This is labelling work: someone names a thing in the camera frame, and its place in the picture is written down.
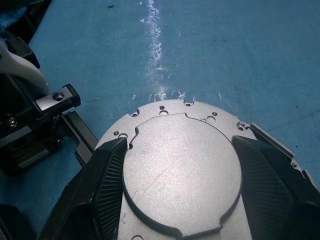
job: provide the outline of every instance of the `blue surface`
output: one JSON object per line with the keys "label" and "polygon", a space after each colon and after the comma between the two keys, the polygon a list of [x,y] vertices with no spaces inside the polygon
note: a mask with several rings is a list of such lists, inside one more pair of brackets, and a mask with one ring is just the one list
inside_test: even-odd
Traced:
{"label": "blue surface", "polygon": [[[320,186],[319,13],[319,0],[53,0],[30,46],[53,91],[79,92],[98,139],[141,105],[201,101],[258,124]],[[1,201],[39,233],[79,170],[67,142],[20,179],[2,176]]]}

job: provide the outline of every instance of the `curved edge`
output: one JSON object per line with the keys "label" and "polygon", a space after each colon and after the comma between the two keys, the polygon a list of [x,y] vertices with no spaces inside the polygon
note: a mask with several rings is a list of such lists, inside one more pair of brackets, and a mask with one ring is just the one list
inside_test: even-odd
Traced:
{"label": "curved edge", "polygon": [[220,226],[223,228],[223,223],[232,215],[234,212],[236,206],[238,205],[241,193],[242,193],[242,187],[243,187],[243,176],[242,176],[242,169],[241,169],[241,182],[240,182],[240,188],[237,196],[234,199],[234,202],[230,206],[230,208],[220,217]]}
{"label": "curved edge", "polygon": [[156,222],[155,220],[145,215],[142,211],[140,211],[140,209],[137,207],[137,205],[134,203],[133,199],[130,197],[128,193],[128,190],[126,188],[125,178],[124,178],[124,171],[122,173],[122,184],[123,184],[124,197],[126,199],[126,202],[128,203],[128,206],[143,223],[145,223],[148,227],[150,227],[151,229],[155,230],[158,233],[168,235],[168,236],[174,236],[178,239],[183,238],[183,234],[178,228],[170,227],[167,225],[163,225],[159,222]]}

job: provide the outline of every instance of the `bolt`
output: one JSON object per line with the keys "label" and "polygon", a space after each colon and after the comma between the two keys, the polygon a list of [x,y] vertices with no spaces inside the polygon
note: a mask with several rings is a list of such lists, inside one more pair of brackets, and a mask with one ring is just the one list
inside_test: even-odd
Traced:
{"label": "bolt", "polygon": [[8,119],[8,125],[9,125],[9,127],[11,127],[11,128],[16,127],[16,126],[18,125],[17,119],[14,118],[14,117],[10,117],[10,118]]}

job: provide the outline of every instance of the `scratch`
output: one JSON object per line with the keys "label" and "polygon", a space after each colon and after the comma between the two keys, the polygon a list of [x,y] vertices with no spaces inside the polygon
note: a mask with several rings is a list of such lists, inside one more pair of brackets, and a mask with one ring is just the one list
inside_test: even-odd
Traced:
{"label": "scratch", "polygon": [[137,189],[135,189],[135,192],[134,192],[134,194],[132,196],[132,199],[135,199],[136,194],[137,194]]}
{"label": "scratch", "polygon": [[301,117],[299,117],[299,118],[297,118],[295,120],[287,121],[286,123],[283,123],[283,124],[280,124],[280,125],[277,125],[277,126],[273,126],[273,127],[269,128],[269,129],[267,129],[265,131],[266,132],[270,132],[270,131],[273,131],[273,130],[276,130],[276,129],[281,129],[281,128],[287,126],[287,125],[294,124],[294,123],[296,123],[298,121],[301,121],[301,120],[304,120],[304,119],[308,119],[310,117],[313,118],[313,116],[315,114],[319,113],[319,112],[320,112],[320,109],[316,109],[316,110],[312,111],[311,113],[309,113],[307,115],[301,116]]}
{"label": "scratch", "polygon": [[122,217],[120,218],[120,222],[122,222],[123,224],[126,224],[126,222],[125,222],[126,216],[127,216],[127,213],[124,212]]}
{"label": "scratch", "polygon": [[98,100],[100,100],[100,99],[101,99],[101,97],[97,97],[96,99],[88,100],[88,101],[86,101],[86,102],[94,102],[94,101],[98,101]]}
{"label": "scratch", "polygon": [[146,189],[144,190],[144,192],[146,192],[154,183],[155,181],[165,172],[169,169],[169,167],[167,167],[165,170],[163,170],[160,174],[158,174],[158,176],[155,177],[155,179],[153,179],[153,181],[146,187]]}

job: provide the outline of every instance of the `metal plate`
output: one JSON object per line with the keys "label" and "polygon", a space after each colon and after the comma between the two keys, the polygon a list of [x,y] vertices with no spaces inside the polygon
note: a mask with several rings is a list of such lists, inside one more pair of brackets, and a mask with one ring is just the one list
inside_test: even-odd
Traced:
{"label": "metal plate", "polygon": [[[241,232],[250,239],[240,201],[241,167],[231,145],[233,136],[256,139],[248,124],[201,102],[165,100],[123,116],[97,144],[127,137],[122,217],[133,219],[129,213],[133,210],[137,223],[142,221],[175,238],[201,237],[224,226],[221,234],[212,235],[215,239],[236,237],[230,223],[241,218]],[[122,239],[131,228],[120,226]],[[136,230],[137,234],[145,231],[145,227]]]}
{"label": "metal plate", "polygon": [[209,104],[195,101],[192,103],[186,103],[183,100],[165,100],[157,101],[137,109],[137,112],[133,114],[126,114],[120,118],[115,124],[113,124],[108,131],[102,136],[95,148],[101,146],[101,144],[110,141],[118,137],[127,137],[128,144],[136,136],[135,128],[142,123],[148,121],[153,117],[158,117],[160,114],[181,114],[186,113],[190,118],[201,119],[206,118],[206,123],[214,126],[220,132],[222,132],[230,141],[233,136],[243,136],[251,139],[256,139],[250,129],[239,130],[239,123],[244,124],[243,129],[249,128],[249,124],[241,122],[237,117],[232,114]]}
{"label": "metal plate", "polygon": [[136,132],[123,167],[133,210],[177,237],[220,229],[239,198],[242,179],[228,139],[184,113],[153,117]]}
{"label": "metal plate", "polygon": [[[125,196],[122,198],[121,215],[119,221],[118,240],[131,240],[141,236],[143,240],[176,240],[174,236],[161,234],[148,227],[129,207]],[[247,222],[242,197],[232,213],[223,223],[223,228],[216,233],[199,236],[193,240],[251,240],[251,233]]]}

